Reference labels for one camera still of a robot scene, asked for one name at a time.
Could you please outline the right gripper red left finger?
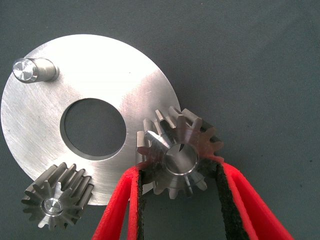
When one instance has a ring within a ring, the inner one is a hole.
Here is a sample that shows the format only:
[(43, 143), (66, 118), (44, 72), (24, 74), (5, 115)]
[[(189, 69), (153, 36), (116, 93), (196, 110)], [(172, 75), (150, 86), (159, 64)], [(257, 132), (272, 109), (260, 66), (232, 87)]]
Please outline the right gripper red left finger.
[(143, 184), (139, 169), (129, 168), (121, 176), (92, 237), (93, 240), (118, 240), (129, 205), (127, 239), (143, 240)]

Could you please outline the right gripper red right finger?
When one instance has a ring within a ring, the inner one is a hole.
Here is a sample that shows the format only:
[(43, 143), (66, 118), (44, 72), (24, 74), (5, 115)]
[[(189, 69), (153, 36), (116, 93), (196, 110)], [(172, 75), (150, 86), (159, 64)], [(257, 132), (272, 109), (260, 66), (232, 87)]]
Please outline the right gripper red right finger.
[(292, 240), (244, 175), (215, 156), (216, 185), (228, 240)]

